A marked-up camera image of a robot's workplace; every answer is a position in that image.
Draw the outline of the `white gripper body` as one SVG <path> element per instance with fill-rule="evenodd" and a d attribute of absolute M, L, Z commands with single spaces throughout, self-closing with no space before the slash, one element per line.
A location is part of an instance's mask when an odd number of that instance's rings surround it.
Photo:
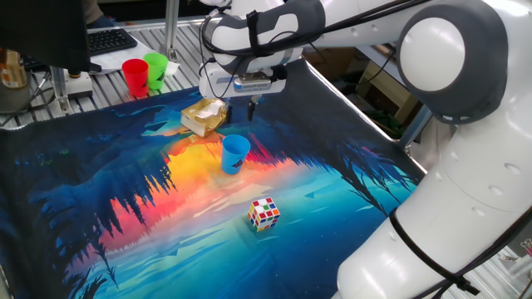
<path fill-rule="evenodd" d="M 231 75 L 216 62 L 206 62 L 199 70 L 199 91 L 206 99 L 279 93 L 286 82 L 286 79 L 278 79 L 271 68 Z"/>

